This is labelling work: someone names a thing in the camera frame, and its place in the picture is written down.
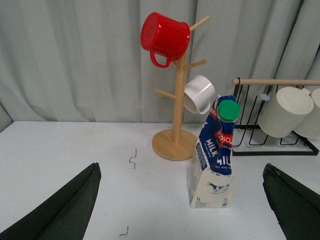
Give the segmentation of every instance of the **mug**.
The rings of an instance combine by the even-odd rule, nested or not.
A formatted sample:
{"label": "mug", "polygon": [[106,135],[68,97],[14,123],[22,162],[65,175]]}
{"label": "mug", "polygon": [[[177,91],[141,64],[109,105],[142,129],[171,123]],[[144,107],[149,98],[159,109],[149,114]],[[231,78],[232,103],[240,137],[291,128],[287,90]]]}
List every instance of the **mug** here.
{"label": "mug", "polygon": [[314,108],[307,89],[281,88],[262,109],[258,117],[260,128],[275,138],[284,138],[298,126]]}
{"label": "mug", "polygon": [[320,137],[320,88],[311,93],[313,101],[312,112],[294,129],[294,131],[305,138]]}
{"label": "mug", "polygon": [[[159,68],[167,68],[172,61],[180,59],[190,42],[190,28],[186,22],[179,22],[157,12],[151,13],[141,29],[140,43],[150,52],[152,63]],[[156,54],[166,57],[160,64]]]}
{"label": "mug", "polygon": [[198,75],[184,87],[183,106],[193,114],[205,114],[212,106],[215,87],[204,76]]}

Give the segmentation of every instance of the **table surface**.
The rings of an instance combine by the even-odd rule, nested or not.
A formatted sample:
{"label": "table surface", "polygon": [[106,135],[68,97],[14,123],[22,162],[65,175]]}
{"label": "table surface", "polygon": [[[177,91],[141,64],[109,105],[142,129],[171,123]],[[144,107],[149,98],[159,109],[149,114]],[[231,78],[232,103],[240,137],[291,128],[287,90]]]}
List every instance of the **table surface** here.
{"label": "table surface", "polygon": [[[267,163],[320,193],[319,156],[234,156],[232,207],[192,209],[186,183],[191,160],[166,160],[152,149],[153,136],[170,127],[14,122],[0,133],[0,232],[91,163],[100,164],[102,178],[85,240],[285,240],[263,188]],[[198,136],[202,124],[182,128]],[[319,140],[311,142],[320,148]],[[129,159],[135,153],[134,168]]]}

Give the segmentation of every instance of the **mug handle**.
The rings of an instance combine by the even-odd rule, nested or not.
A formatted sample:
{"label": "mug handle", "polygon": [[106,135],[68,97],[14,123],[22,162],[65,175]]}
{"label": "mug handle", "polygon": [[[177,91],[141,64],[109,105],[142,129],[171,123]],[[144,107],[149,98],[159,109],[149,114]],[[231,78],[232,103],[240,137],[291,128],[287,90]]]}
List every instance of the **mug handle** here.
{"label": "mug handle", "polygon": [[206,104],[205,109],[202,110],[202,111],[199,110],[199,114],[201,114],[201,115],[205,114],[206,112],[208,112],[208,110],[210,109],[210,107],[211,107],[211,102],[208,101],[208,103]]}
{"label": "mug handle", "polygon": [[162,65],[162,64],[158,63],[158,62],[157,62],[157,59],[156,59],[156,54],[155,54],[154,51],[151,51],[151,52],[150,52],[150,58],[151,58],[151,62],[152,62],[155,66],[157,66],[157,67],[159,67],[159,68],[167,68],[167,67],[169,67],[170,64],[171,64],[171,59],[169,59],[169,58],[166,58],[166,63],[165,63],[165,65]]}

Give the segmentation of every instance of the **white mug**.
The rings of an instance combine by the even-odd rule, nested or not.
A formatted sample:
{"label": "white mug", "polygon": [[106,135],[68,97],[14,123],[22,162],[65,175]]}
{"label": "white mug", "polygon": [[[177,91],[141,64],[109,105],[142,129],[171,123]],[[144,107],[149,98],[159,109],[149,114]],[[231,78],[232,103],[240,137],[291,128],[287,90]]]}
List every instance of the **white mug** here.
{"label": "white mug", "polygon": [[275,138],[284,138],[298,126],[314,108],[307,89],[281,88],[262,109],[258,117],[260,128]]}
{"label": "white mug", "polygon": [[311,93],[313,100],[312,112],[294,129],[294,131],[305,138],[320,137],[320,88]]}
{"label": "white mug", "polygon": [[193,114],[205,114],[213,104],[215,93],[212,83],[198,75],[184,87],[183,106]]}

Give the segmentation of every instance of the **round wooden base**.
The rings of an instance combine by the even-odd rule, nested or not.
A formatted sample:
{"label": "round wooden base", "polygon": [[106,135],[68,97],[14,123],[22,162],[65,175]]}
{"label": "round wooden base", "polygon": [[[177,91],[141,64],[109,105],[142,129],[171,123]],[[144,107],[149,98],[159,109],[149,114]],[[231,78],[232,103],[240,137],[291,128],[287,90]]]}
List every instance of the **round wooden base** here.
{"label": "round wooden base", "polygon": [[173,130],[165,129],[154,135],[152,148],[160,157],[173,161],[190,159],[195,151],[198,137],[186,130],[181,130],[179,143],[173,143]]}

